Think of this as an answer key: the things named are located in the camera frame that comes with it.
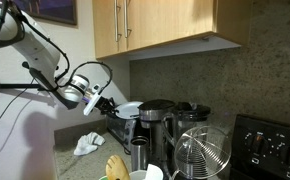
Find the stainless steel cup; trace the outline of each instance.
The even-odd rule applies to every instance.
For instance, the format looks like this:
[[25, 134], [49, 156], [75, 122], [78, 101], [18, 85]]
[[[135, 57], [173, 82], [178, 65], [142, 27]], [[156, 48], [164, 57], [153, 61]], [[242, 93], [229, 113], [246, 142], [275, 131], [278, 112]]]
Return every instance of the stainless steel cup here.
[[149, 142], [144, 136], [136, 136], [131, 140], [132, 171], [146, 170], [149, 159]]

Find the cabinet door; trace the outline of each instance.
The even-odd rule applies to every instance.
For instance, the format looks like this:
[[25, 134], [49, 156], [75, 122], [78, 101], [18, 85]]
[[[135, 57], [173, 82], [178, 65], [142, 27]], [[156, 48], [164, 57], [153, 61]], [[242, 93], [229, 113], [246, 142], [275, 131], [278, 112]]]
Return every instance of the cabinet door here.
[[214, 0], [127, 0], [128, 49], [212, 33]]
[[93, 0], [95, 53], [97, 58], [125, 51], [125, 41], [121, 36], [124, 25], [123, 16], [123, 0]]

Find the wooden cabinet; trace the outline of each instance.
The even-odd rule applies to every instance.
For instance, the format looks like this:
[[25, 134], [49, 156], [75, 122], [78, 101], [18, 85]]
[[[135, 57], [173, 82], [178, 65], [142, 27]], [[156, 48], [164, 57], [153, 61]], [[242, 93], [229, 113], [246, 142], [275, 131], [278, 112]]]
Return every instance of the wooden cabinet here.
[[[122, 34], [118, 42], [114, 40], [116, 1], [120, 6], [117, 26]], [[96, 57], [123, 54], [137, 59], [139, 55], [153, 57], [164, 52], [172, 55], [227, 48], [228, 44], [245, 45], [251, 8], [252, 0], [93, 0]]]

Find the backsplash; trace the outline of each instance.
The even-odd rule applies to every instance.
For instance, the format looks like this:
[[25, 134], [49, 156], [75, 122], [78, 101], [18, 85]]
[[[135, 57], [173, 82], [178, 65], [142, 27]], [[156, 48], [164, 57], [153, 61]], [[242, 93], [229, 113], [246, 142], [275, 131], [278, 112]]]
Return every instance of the backsplash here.
[[238, 113], [290, 124], [290, 0], [256, 0], [247, 47], [130, 62], [131, 100], [211, 107], [231, 133]]

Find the cabinet handle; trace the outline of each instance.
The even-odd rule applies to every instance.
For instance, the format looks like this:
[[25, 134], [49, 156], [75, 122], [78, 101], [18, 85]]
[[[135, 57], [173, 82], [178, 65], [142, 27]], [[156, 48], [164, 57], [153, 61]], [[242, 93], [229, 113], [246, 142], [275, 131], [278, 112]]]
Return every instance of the cabinet handle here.
[[128, 29], [128, 17], [127, 17], [127, 0], [124, 0], [124, 25], [125, 25], [125, 38], [128, 38], [128, 33], [131, 32], [131, 29]]
[[117, 0], [114, 0], [114, 23], [115, 23], [115, 41], [118, 42], [119, 37], [121, 37], [122, 34], [118, 33], [118, 15], [117, 15], [117, 9], [120, 9], [121, 7], [117, 5]]

